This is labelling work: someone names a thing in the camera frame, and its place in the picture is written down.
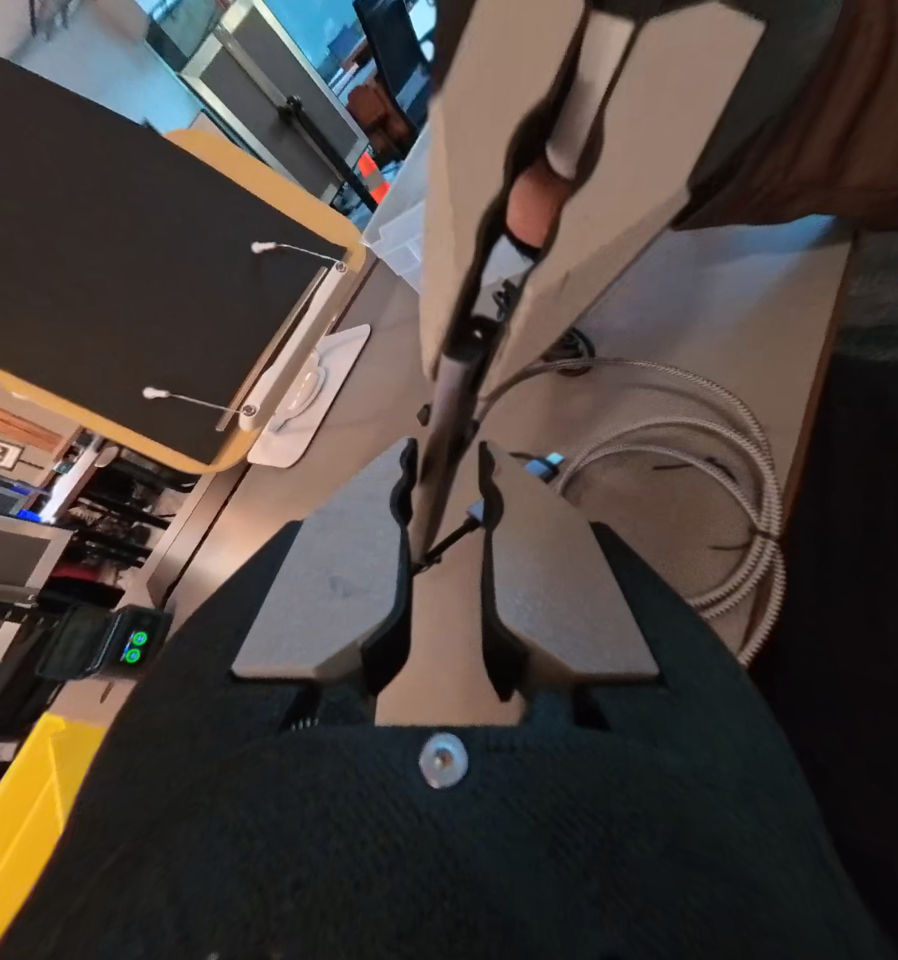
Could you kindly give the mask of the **small black display device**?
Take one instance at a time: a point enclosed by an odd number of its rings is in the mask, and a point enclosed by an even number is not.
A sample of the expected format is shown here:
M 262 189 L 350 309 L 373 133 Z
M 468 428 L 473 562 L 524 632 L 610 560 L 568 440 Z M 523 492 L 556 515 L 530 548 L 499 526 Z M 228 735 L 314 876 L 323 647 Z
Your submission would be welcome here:
M 170 612 L 153 606 L 71 609 L 50 630 L 35 674 L 57 684 L 85 679 L 135 681 L 163 649 L 172 618 Z

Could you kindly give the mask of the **person's right hand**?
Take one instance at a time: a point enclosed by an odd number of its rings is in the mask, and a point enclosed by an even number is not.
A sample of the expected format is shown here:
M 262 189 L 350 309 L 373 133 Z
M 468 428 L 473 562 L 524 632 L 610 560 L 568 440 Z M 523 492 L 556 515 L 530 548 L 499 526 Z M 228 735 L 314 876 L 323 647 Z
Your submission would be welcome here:
M 571 194 L 571 183 L 543 155 L 515 179 L 507 198 L 504 225 L 513 244 L 531 256 L 545 246 Z

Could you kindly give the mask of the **grey framed panel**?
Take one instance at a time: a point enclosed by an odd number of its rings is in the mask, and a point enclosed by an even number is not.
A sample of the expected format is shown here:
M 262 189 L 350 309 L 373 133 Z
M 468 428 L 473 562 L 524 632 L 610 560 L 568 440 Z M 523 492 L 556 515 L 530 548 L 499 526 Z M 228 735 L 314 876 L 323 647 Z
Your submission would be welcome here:
M 368 137 L 263 2 L 239 1 L 199 43 L 181 80 L 251 153 L 325 204 L 359 174 Z

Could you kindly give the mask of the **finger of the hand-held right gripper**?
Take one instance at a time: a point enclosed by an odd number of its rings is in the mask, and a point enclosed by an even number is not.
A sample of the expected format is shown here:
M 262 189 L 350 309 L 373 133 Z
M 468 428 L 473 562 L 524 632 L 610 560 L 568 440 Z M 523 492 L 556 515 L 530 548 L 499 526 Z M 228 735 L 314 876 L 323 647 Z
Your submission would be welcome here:
M 585 16 L 580 1 L 436 3 L 419 306 L 427 376 L 479 292 L 517 139 L 551 101 Z
M 647 17 L 612 92 L 594 165 L 533 256 L 486 388 L 537 359 L 662 233 L 766 22 L 723 2 Z

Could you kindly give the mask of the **black desk grommet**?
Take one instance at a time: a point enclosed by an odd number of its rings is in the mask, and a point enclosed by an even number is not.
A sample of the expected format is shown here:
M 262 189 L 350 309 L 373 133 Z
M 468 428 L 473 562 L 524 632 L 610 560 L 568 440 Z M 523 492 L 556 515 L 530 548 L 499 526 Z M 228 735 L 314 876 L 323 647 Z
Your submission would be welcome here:
M 543 354 L 541 361 L 556 365 L 569 363 L 571 366 L 560 366 L 555 372 L 563 378 L 579 378 L 592 369 L 590 365 L 583 365 L 581 361 L 592 359 L 596 355 L 596 347 L 589 336 L 580 329 L 572 327 Z

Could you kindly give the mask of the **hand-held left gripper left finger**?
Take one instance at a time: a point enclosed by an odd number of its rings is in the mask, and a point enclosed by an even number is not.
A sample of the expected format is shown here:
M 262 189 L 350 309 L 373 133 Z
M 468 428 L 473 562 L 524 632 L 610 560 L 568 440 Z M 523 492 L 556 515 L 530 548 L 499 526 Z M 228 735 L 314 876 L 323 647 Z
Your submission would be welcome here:
M 377 696 L 407 662 L 418 442 L 401 438 L 298 526 L 232 664 L 248 681 Z

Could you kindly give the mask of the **person's brown clothing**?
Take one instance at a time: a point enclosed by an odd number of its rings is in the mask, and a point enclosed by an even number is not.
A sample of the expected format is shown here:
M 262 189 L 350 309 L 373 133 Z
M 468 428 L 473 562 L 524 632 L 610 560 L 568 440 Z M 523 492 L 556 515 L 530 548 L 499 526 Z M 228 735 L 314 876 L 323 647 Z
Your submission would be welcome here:
M 815 72 L 774 127 L 707 185 L 678 231 L 811 215 L 898 232 L 898 1 L 844 2 Z

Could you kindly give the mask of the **clear plastic bin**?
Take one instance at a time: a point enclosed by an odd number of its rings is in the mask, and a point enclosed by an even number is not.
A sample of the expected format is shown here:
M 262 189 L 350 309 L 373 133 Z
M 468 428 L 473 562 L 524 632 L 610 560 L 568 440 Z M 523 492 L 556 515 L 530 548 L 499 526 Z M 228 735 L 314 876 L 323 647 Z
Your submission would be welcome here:
M 410 149 L 385 197 L 362 232 L 362 243 L 416 292 L 422 290 L 431 125 Z

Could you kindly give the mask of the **yellow plastic bin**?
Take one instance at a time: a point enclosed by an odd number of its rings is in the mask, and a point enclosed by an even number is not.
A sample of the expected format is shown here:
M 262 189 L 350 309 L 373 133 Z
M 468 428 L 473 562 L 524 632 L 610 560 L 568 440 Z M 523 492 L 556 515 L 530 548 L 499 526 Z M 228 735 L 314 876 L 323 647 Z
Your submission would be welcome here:
M 106 728 L 44 714 L 0 780 L 0 938 L 60 840 Z

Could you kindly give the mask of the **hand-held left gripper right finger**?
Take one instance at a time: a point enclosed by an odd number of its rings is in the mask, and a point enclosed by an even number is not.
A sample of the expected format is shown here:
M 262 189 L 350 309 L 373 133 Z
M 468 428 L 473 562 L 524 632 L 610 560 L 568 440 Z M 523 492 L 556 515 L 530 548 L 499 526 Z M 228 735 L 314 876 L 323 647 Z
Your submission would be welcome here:
M 482 658 L 503 701 L 642 683 L 659 667 L 593 528 L 553 486 L 479 444 Z

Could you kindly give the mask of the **black board with wooden rim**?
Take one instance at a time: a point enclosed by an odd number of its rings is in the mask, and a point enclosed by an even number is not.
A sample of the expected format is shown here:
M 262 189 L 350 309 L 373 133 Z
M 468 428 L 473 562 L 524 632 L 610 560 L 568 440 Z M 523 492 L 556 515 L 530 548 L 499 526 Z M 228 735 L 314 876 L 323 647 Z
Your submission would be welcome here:
M 225 137 L 0 57 L 0 385 L 188 474 L 251 458 L 366 249 Z

